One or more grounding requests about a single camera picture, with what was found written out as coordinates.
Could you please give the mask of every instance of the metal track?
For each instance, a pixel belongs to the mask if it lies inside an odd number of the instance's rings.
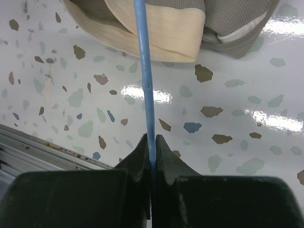
[[[0,124],[0,199],[24,172],[109,170],[95,159]]]

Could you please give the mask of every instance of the speckled countertop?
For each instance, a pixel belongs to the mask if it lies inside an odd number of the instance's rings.
[[[0,2],[1,123],[116,165],[146,132],[140,62],[58,0]],[[156,132],[201,174],[270,175],[304,206],[304,5],[282,0],[246,57],[153,62]]]

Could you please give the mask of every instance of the folded cloth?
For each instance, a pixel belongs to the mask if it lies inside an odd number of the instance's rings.
[[[139,57],[133,0],[63,0],[86,32],[102,44]],[[151,60],[194,62],[205,23],[203,0],[146,3]]]
[[[243,57],[274,12],[279,0],[204,0],[207,45]]]

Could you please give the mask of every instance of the blue rod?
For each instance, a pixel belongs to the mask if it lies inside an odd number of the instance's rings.
[[[134,0],[134,9],[137,25],[139,53],[142,66],[142,89],[144,93],[144,104],[146,109],[146,122],[148,133],[149,162],[151,168],[151,198],[156,202],[157,191],[157,165],[156,165],[156,144],[155,144],[155,118],[153,82],[151,71],[151,58],[149,48],[149,36],[145,0]]]

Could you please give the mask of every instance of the blue pole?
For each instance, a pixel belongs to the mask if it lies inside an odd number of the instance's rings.
[[[135,17],[137,25],[139,53],[142,66],[142,89],[144,93],[144,104],[146,109],[146,122],[148,133],[149,162],[151,169],[151,199],[156,202],[157,192],[157,165],[156,165],[156,144],[155,144],[155,118],[153,82],[151,71],[151,58],[148,37],[148,25],[145,0],[134,0]]]

